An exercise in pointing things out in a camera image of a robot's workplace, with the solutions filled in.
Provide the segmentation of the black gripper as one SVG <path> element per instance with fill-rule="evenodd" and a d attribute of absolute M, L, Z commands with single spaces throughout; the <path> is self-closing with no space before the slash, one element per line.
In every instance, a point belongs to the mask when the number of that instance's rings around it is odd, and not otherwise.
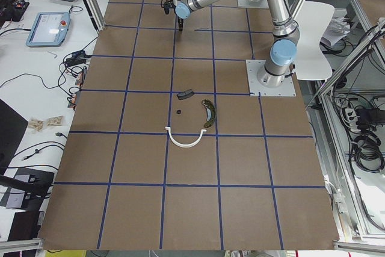
<path fill-rule="evenodd" d="M 183 19 L 178 17 L 177 18 L 177 23 L 178 23 L 179 31 L 183 31 Z"/>

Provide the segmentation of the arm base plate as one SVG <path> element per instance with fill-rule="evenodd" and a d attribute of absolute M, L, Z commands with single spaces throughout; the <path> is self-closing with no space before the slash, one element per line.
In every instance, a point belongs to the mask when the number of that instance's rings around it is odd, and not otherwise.
<path fill-rule="evenodd" d="M 240 8 L 261 8 L 268 9 L 267 0 L 237 0 Z"/>
<path fill-rule="evenodd" d="M 246 60 L 250 96 L 296 97 L 289 69 L 281 76 L 269 75 L 265 60 Z"/>

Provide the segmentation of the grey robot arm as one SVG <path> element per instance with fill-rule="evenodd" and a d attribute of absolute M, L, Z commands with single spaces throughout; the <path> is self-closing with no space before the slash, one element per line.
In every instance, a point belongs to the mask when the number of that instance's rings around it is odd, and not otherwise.
<path fill-rule="evenodd" d="M 174 10 L 179 30 L 182 31 L 183 21 L 190 17 L 191 13 L 218 1 L 220 0 L 166 0 L 163 7 L 165 14 L 169 14 L 171 9 Z M 276 88 L 282 84 L 286 71 L 297 56 L 300 32 L 287 0 L 267 0 L 267 3 L 273 23 L 274 42 L 269 59 L 257 72 L 257 79 L 265 87 Z"/>

